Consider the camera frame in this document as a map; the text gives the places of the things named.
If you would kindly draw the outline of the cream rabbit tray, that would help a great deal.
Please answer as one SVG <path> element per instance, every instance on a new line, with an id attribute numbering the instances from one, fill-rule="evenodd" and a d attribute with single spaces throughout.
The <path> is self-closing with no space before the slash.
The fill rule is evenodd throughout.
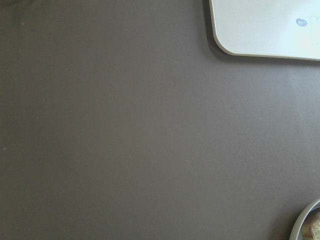
<path id="1" fill-rule="evenodd" d="M 319 61 L 318 0 L 211 0 L 216 44 L 232 56 Z"/>

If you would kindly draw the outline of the bottom bread slice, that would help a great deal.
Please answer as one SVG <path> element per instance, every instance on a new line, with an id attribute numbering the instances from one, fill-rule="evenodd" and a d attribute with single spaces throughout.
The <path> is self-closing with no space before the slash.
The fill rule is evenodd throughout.
<path id="1" fill-rule="evenodd" d="M 301 227 L 301 234 L 304 240 L 320 239 L 320 211 L 311 211 L 304 220 Z"/>

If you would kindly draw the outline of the white round plate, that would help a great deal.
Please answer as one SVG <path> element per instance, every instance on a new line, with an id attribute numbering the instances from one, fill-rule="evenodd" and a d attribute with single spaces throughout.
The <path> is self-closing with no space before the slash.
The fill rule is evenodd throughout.
<path id="1" fill-rule="evenodd" d="M 320 200 L 310 203 L 294 223 L 289 240 L 320 239 Z"/>

